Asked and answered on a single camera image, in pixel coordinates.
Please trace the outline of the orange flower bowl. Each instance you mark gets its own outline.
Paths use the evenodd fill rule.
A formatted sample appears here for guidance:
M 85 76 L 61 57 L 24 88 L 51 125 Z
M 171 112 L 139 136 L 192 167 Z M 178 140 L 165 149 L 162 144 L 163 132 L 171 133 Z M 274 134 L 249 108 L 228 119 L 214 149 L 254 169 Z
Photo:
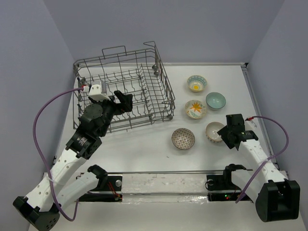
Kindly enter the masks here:
M 185 112 L 192 119 L 201 119 L 206 115 L 206 106 L 199 100 L 190 100 L 185 104 Z

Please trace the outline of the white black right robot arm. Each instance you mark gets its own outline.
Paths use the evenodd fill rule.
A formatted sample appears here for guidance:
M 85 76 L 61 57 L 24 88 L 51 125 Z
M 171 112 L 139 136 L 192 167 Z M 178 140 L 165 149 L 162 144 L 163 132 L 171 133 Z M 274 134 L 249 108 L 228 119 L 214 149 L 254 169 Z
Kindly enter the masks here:
M 245 129 L 245 122 L 254 117 L 243 118 L 242 114 L 227 115 L 227 124 L 218 131 L 229 149 L 236 148 L 247 160 L 251 171 L 239 167 L 221 177 L 222 185 L 232 189 L 237 186 L 241 193 L 240 202 L 248 196 L 263 222 L 292 220 L 299 216 L 300 186 L 289 180 L 273 164 L 272 159 L 282 154 L 287 145 L 275 155 L 267 156 L 258 136 Z

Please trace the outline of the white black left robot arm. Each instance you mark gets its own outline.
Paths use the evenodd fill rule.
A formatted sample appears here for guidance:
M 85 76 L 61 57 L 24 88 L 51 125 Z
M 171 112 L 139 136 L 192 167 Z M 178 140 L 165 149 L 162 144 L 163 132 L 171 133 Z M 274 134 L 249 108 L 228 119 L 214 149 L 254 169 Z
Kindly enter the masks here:
M 18 196 L 13 206 L 37 230 L 51 230 L 60 216 L 69 218 L 64 209 L 78 202 L 85 193 L 106 186 L 108 173 L 98 165 L 87 171 L 70 185 L 67 182 L 90 159 L 102 144 L 114 116 L 131 112 L 133 95 L 114 91 L 113 96 L 89 97 L 88 105 L 79 118 L 79 126 L 66 144 L 61 156 L 42 181 L 27 195 Z

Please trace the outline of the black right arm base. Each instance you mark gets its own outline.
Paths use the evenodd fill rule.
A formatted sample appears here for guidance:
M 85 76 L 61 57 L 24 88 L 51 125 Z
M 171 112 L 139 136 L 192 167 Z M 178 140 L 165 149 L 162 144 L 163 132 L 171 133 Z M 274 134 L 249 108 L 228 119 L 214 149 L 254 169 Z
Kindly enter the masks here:
M 231 182 L 224 179 L 223 175 L 207 175 L 205 189 L 210 202 L 236 201 L 241 189 Z

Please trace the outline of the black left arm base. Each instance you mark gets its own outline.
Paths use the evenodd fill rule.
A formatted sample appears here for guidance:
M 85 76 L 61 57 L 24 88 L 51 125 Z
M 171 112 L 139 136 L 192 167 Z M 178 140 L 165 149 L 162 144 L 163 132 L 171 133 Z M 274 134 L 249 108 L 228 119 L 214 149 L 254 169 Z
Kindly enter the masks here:
M 93 190 L 80 197 L 79 202 L 122 202 L 122 176 L 108 175 L 107 180 L 99 180 Z

